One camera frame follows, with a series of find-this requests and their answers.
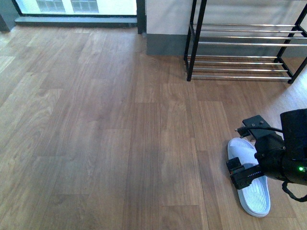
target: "window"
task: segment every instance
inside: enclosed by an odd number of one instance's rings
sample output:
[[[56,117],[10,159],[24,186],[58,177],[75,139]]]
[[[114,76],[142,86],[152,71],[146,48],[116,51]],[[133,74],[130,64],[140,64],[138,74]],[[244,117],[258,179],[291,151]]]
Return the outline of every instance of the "window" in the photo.
[[[41,12],[65,12],[62,0],[36,0]]]
[[[99,13],[96,0],[71,0],[75,13]]]
[[[136,0],[13,0],[23,14],[136,15]]]

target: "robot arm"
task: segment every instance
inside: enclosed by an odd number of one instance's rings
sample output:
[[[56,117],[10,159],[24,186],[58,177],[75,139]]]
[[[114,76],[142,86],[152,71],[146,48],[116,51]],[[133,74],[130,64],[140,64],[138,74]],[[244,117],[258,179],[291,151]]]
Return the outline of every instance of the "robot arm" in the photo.
[[[245,169],[239,158],[227,161],[232,183],[236,189],[249,186],[252,180],[266,175],[284,181],[283,190],[299,202],[307,195],[296,198],[287,188],[288,183],[307,185],[307,109],[281,114],[282,130],[272,128],[260,116],[243,120],[244,126],[236,129],[241,138],[252,136],[255,140],[258,165]],[[282,132],[284,140],[276,132]]]

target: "chrome rod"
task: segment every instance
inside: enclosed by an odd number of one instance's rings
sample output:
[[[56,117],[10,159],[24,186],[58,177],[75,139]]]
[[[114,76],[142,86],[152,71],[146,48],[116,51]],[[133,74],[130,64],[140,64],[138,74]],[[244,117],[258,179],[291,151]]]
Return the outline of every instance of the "chrome rod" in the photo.
[[[199,42],[202,45],[220,46],[307,46],[307,44],[274,44],[274,43],[231,43],[231,42]]]
[[[201,30],[202,32],[246,32],[246,33],[285,33],[300,34],[303,31],[283,31],[283,30]]]
[[[202,78],[225,78],[225,79],[285,79],[290,80],[290,77],[254,77],[254,76],[209,76],[209,75],[192,75],[194,79],[202,79]]]
[[[295,27],[295,25],[272,25],[272,24],[213,24],[205,23],[204,26],[265,26],[265,27]]]
[[[228,61],[195,61],[203,64],[242,64],[242,65],[282,65],[282,63],[270,62],[228,62]]]
[[[280,69],[215,69],[215,68],[193,68],[197,70],[210,70],[210,71],[252,71],[252,72],[288,72],[287,70]]]
[[[225,55],[196,55],[196,57],[205,57],[205,58],[277,58],[270,56],[225,56]]]
[[[277,37],[277,36],[201,36],[202,38],[256,38],[256,39],[286,39],[286,40],[300,40],[307,39],[307,37]]]

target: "slide sandal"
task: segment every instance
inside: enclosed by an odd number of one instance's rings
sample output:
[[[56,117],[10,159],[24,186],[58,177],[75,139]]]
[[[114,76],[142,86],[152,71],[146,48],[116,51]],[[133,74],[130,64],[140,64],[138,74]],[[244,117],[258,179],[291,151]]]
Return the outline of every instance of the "slide sandal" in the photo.
[[[228,159],[239,157],[245,168],[258,164],[254,154],[255,147],[248,141],[240,138],[233,138],[228,143]],[[266,216],[271,208],[270,194],[268,190],[268,178],[259,177],[252,181],[246,188],[238,190],[240,203],[245,211],[255,217]]]

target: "floorboard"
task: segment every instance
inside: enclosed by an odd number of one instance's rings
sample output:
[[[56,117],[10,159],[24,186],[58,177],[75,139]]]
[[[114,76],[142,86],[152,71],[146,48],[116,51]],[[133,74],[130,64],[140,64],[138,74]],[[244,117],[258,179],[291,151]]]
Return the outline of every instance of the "floorboard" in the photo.
[[[306,71],[292,85],[186,82],[182,57],[146,55],[136,28],[1,33],[0,229],[306,229],[280,181],[268,216],[247,214],[225,165],[243,119],[281,128],[307,107]]]

